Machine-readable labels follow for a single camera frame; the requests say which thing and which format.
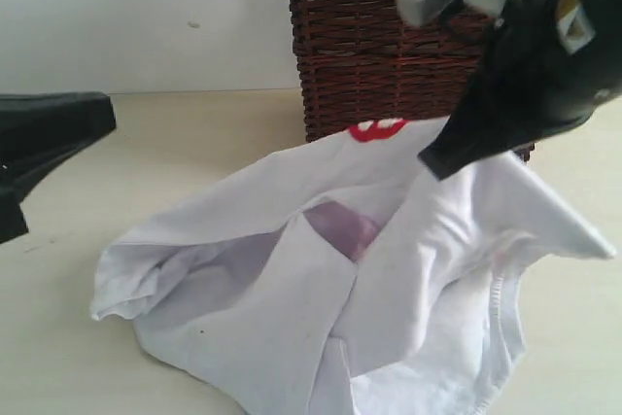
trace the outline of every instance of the brown wicker basket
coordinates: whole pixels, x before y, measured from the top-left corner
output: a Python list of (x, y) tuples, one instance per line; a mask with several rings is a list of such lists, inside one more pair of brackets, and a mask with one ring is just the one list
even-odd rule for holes
[[(290, 7), (307, 141), (360, 121), (447, 116), (481, 55), (435, 23), (406, 27), (395, 0), (290, 0)], [(455, 25), (476, 37), (487, 20), (466, 13)]]

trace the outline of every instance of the sticker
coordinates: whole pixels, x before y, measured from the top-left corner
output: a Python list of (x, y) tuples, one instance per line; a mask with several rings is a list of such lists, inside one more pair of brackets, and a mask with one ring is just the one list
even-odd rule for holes
[(404, 119), (384, 119), (382, 121), (364, 121), (351, 126), (348, 131), (352, 137), (366, 143), (375, 140), (388, 140), (402, 130), (408, 121)]
[(596, 36), (581, 0), (559, 0), (556, 18), (560, 40), (570, 55), (590, 44)]

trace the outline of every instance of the red print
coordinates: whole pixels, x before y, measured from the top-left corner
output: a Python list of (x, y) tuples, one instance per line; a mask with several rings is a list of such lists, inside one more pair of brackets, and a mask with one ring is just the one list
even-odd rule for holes
[(366, 143), (374, 140), (388, 140), (397, 135), (408, 121), (404, 119), (385, 119), (383, 121), (364, 121), (358, 125), (352, 125), (348, 131), (352, 137)]

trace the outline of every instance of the white wall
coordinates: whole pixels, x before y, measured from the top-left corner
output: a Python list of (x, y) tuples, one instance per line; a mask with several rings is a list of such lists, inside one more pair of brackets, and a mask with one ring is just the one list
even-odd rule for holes
[(297, 85), (288, 0), (0, 0), (0, 93)]

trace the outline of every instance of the black object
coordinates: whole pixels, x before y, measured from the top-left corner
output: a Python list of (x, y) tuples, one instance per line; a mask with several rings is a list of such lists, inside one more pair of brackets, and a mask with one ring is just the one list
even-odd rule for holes
[[(576, 7), (579, 29), (561, 31), (563, 10)], [(507, 0), (501, 18), (465, 96), (420, 153), (440, 180), (577, 128), (622, 92), (622, 0)], [(572, 34), (586, 44), (574, 47)]]
[(0, 94), (0, 244), (28, 232), (21, 201), (62, 162), (115, 128), (106, 94)]

